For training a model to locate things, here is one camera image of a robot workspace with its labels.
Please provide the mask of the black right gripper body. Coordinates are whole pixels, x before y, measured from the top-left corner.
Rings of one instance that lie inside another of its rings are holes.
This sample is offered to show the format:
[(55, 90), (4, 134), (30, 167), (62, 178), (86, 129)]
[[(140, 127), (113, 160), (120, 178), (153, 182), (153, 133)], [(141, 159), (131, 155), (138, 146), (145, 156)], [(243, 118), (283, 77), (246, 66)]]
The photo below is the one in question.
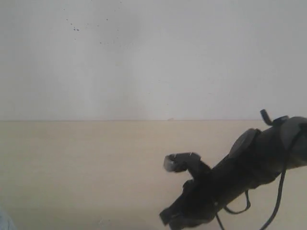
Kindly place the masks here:
[[(180, 196), (187, 197), (188, 217), (211, 215), (212, 221), (222, 209), (231, 215), (239, 215), (250, 209), (248, 191), (254, 181), (252, 174), (245, 168), (226, 162), (211, 169), (200, 162), (196, 168), (187, 171), (192, 179), (184, 183)], [(229, 203), (242, 194), (246, 198), (244, 209), (230, 209)]]

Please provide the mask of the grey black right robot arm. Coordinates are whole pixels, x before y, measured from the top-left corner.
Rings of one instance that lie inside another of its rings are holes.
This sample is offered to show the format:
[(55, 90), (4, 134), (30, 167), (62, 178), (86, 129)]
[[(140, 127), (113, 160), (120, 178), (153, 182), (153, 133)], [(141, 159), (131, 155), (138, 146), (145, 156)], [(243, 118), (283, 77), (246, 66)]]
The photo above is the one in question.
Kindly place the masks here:
[(167, 155), (166, 171), (188, 171), (192, 179), (183, 184), (182, 194), (174, 203), (160, 212), (160, 219), (172, 230), (211, 222), (241, 194), (277, 177), (284, 179), (287, 170), (306, 164), (307, 120), (299, 116), (275, 119), (263, 131), (248, 129), (214, 167), (195, 152)]

